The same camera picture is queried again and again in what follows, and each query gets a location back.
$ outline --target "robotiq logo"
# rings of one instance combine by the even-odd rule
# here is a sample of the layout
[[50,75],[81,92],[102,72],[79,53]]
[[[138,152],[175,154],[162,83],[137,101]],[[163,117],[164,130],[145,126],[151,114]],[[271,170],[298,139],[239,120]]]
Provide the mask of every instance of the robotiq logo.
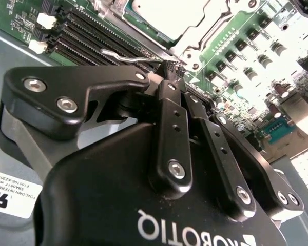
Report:
[[[185,227],[182,230],[182,240],[178,238],[178,230],[176,223],[172,222],[172,239],[166,235],[166,221],[161,219],[161,224],[151,215],[146,214],[142,210],[138,210],[141,215],[138,219],[138,231],[140,235],[149,241],[161,240],[162,244],[172,246],[256,246],[256,240],[253,235],[243,235],[244,242],[238,242],[219,235],[211,235],[209,232],[198,233],[192,227]],[[144,229],[144,223],[147,228],[151,224],[151,230]]]

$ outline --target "silver screw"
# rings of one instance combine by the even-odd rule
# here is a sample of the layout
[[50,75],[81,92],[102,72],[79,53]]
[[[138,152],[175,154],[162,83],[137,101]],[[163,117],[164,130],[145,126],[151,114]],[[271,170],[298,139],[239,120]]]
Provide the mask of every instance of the silver screw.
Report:
[[191,99],[192,99],[194,102],[196,102],[196,103],[199,102],[199,100],[198,100],[195,96],[191,95],[190,97],[191,97]]
[[238,195],[238,197],[246,204],[249,205],[251,203],[251,198],[250,195],[248,194],[248,192],[246,192],[245,189],[243,189],[242,187],[238,186],[236,188],[236,193]]
[[245,127],[244,127],[243,124],[237,125],[237,130],[238,130],[239,132],[244,131],[244,129],[245,129]]
[[169,162],[169,171],[177,179],[183,179],[185,177],[185,169],[176,161]]
[[66,113],[74,113],[78,109],[77,104],[69,98],[59,99],[57,106]]
[[281,192],[277,192],[277,195],[278,195],[278,198],[281,200],[281,202],[284,204],[284,205],[288,205],[288,201],[287,201],[287,198],[281,193]]
[[141,80],[144,80],[146,78],[143,74],[138,73],[138,72],[136,73],[136,77]]
[[47,88],[45,83],[35,78],[27,78],[24,80],[24,87],[33,92],[43,92]]
[[218,119],[220,120],[221,123],[223,124],[226,124],[226,120],[222,117],[222,116],[219,116]]
[[171,84],[171,83],[168,83],[168,86],[169,86],[169,88],[172,89],[173,91],[176,89],[176,87],[175,87],[173,84]]
[[299,201],[295,198],[294,195],[289,194],[288,196],[295,205],[299,205]]

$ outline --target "green circuit board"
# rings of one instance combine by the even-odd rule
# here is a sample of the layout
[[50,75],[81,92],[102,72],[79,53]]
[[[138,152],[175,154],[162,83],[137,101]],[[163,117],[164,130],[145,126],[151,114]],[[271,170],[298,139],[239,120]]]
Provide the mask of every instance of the green circuit board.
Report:
[[[29,44],[36,24],[37,15],[41,12],[42,2],[42,0],[0,1],[0,29],[22,41],[25,45]],[[141,43],[111,24],[108,20],[99,18],[97,12],[93,9],[92,4],[88,0],[53,0],[52,2],[66,3],[86,12],[89,16],[116,33],[116,35],[126,42],[131,43],[140,50],[146,50]],[[75,65],[75,63],[57,53],[50,54],[50,57],[64,66]]]
[[[92,4],[88,0],[52,0],[53,3],[65,3],[74,6],[79,11],[86,13],[96,22],[103,25],[106,29],[115,33],[136,49],[146,52],[151,56],[151,51],[137,40],[129,36],[110,21],[98,16]],[[0,29],[9,33],[13,37],[20,40],[26,46],[32,39],[33,30],[36,26],[37,15],[41,12],[43,0],[1,0],[0,1]],[[131,10],[129,1],[124,18],[137,26],[146,35],[156,40],[167,49],[172,47],[178,40],[169,40],[166,36],[160,34],[139,16]],[[255,132],[258,138],[263,138],[263,129],[269,126],[273,121],[267,108],[257,109],[254,113],[249,112],[254,106],[253,103],[245,98],[240,98],[233,90],[233,83],[226,83],[222,87],[217,87],[210,80],[210,75],[219,72],[218,65],[226,60],[228,54],[240,53],[238,45],[240,42],[246,42],[247,45],[253,45],[249,40],[249,35],[253,30],[262,33],[267,40],[272,37],[264,31],[264,26],[268,22],[273,22],[278,28],[283,28],[285,23],[294,23],[299,19],[299,14],[286,0],[261,0],[259,9],[254,13],[239,12],[227,24],[227,26],[211,40],[200,56],[203,68],[198,72],[187,72],[185,74],[186,84],[196,91],[203,98],[216,98],[221,96],[224,98],[225,107],[220,112],[226,115],[236,126],[244,125],[243,134]],[[73,60],[53,52],[50,57],[64,66],[75,65]],[[300,72],[294,78],[293,93],[308,90],[308,74]],[[266,83],[262,87],[263,96],[270,94],[270,99],[275,100],[274,103],[279,106],[283,100],[276,99],[275,92],[272,91],[271,83]],[[260,119],[260,124],[254,124],[254,120]]]

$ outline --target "dimm slot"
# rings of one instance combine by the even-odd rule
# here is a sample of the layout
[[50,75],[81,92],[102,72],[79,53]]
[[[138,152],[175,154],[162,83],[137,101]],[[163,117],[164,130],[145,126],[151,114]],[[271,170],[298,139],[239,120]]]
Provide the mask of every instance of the dimm slot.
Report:
[[63,44],[65,47],[68,47],[70,50],[75,51],[77,54],[89,59],[94,63],[94,65],[119,65],[113,61],[109,62],[96,54],[94,54],[91,50],[87,49],[86,47],[80,47],[80,43],[71,42],[70,40],[62,37],[59,40],[60,44]]
[[92,46],[89,46],[86,43],[84,43],[82,40],[74,38],[70,35],[63,35],[62,39],[69,41],[70,43],[78,46],[80,49],[85,50],[87,53],[90,53],[94,57],[97,57],[97,59],[103,63],[108,62],[108,65],[126,65],[126,63],[122,61],[111,59],[111,57],[107,57],[103,55],[98,50],[94,49]]
[[99,36],[104,35],[105,37],[108,37],[111,42],[114,41],[117,45],[126,47],[127,50],[134,54],[134,56],[145,57],[145,55],[135,46],[117,36],[115,33],[110,31],[101,23],[97,22],[95,19],[91,18],[86,13],[81,12],[78,9],[72,9],[71,14],[69,15],[69,19],[76,23],[81,23],[82,26],[91,33],[96,33]]
[[69,23],[65,28],[64,32],[74,36],[75,38],[82,40],[82,42],[86,43],[89,46],[96,46],[98,49],[104,48],[104,49],[110,49],[114,52],[116,52],[119,55],[127,56],[127,57],[135,57],[131,52],[129,52],[125,48],[121,48],[117,45],[110,44],[112,41],[110,41],[108,38],[106,38],[104,35],[95,35],[94,33],[89,32],[85,28],[83,28],[78,23]]
[[68,50],[68,48],[66,48],[65,46],[63,46],[61,44],[58,44],[55,53],[69,59],[71,62],[73,62],[73,63],[75,63],[76,65],[79,65],[79,66],[93,65],[88,60],[83,59],[81,56],[79,56],[75,53],[72,53],[70,50]]
[[85,63],[85,65],[92,65],[92,66],[97,65],[96,63],[94,63],[93,61],[89,60],[88,58],[86,58],[82,54],[78,53],[78,51],[75,51],[75,50],[71,49],[70,47],[68,47],[68,46],[66,46],[64,44],[57,44],[56,47],[57,47],[56,52],[58,54],[59,53],[65,53],[65,54],[68,54],[68,56],[77,57],[75,59],[77,61]]

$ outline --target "screw hole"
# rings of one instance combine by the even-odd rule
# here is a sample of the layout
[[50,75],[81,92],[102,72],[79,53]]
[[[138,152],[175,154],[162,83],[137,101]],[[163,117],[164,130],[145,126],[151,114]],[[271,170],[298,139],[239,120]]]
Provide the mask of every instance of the screw hole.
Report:
[[221,152],[224,153],[225,155],[228,154],[228,152],[224,148],[220,148]]
[[257,4],[257,0],[250,0],[250,1],[248,2],[248,6],[249,6],[249,8],[253,8],[253,7],[255,7],[255,6],[256,6],[256,4]]
[[174,114],[175,114],[176,117],[180,116],[180,113],[177,110],[174,110]]
[[283,27],[282,27],[282,30],[285,31],[286,29],[288,29],[288,24],[285,24]]
[[173,127],[174,130],[177,131],[177,132],[180,132],[180,131],[181,131],[180,128],[179,128],[177,125],[173,125],[172,127]]
[[193,69],[194,69],[194,70],[197,70],[199,67],[200,67],[200,65],[198,65],[197,63],[194,63],[194,64],[193,64]]

